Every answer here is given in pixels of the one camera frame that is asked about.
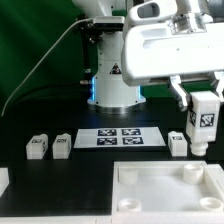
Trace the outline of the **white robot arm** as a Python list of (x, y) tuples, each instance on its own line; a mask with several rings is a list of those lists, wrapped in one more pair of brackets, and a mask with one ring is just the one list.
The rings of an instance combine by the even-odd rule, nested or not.
[(182, 111), (193, 104), (183, 82), (211, 80), (224, 102), (222, 0), (72, 0), (89, 19), (98, 50), (88, 104), (125, 113), (145, 102), (142, 86), (166, 83)]

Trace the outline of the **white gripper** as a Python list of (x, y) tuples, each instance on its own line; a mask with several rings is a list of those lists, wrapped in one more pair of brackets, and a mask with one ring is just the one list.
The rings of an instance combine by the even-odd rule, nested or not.
[(122, 50), (124, 82), (147, 86), (153, 79), (171, 76), (169, 90), (179, 109), (186, 111), (191, 97), (182, 87), (180, 76), (216, 71), (211, 86), (224, 102), (224, 23), (207, 24), (206, 28), (206, 32), (176, 35), (164, 23), (130, 29)]

